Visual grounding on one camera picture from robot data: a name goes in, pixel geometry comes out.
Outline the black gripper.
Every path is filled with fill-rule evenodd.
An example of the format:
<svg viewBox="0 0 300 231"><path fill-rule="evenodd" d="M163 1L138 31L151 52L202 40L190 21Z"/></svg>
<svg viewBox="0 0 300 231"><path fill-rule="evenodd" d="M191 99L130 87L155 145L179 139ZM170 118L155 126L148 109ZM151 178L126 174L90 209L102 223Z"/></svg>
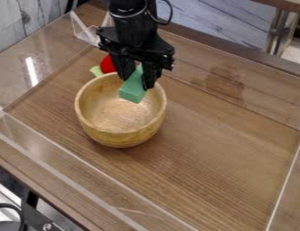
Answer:
<svg viewBox="0 0 300 231"><path fill-rule="evenodd" d="M130 35L124 33L124 39L119 38L115 27L103 27L96 30L100 42L99 49L110 54L111 61L119 74L126 81L135 71L135 60L142 62L142 83L147 90L155 86L160 78L162 69L172 70L175 53L174 47L151 32L143 38L143 34Z"/></svg>

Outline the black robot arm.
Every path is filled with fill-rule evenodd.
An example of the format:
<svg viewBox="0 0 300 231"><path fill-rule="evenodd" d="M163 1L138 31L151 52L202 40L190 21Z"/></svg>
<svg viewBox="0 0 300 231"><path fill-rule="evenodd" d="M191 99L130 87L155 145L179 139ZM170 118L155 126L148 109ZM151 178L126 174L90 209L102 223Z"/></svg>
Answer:
<svg viewBox="0 0 300 231"><path fill-rule="evenodd" d="M156 18L156 0L108 0L107 12L112 26L96 28L100 42L98 47L110 55L116 73L127 80L134 72L135 61L142 63L142 86L147 90L155 86L162 70L172 70L174 47L158 35L158 26L168 25L172 6L168 6L168 19Z"/></svg>

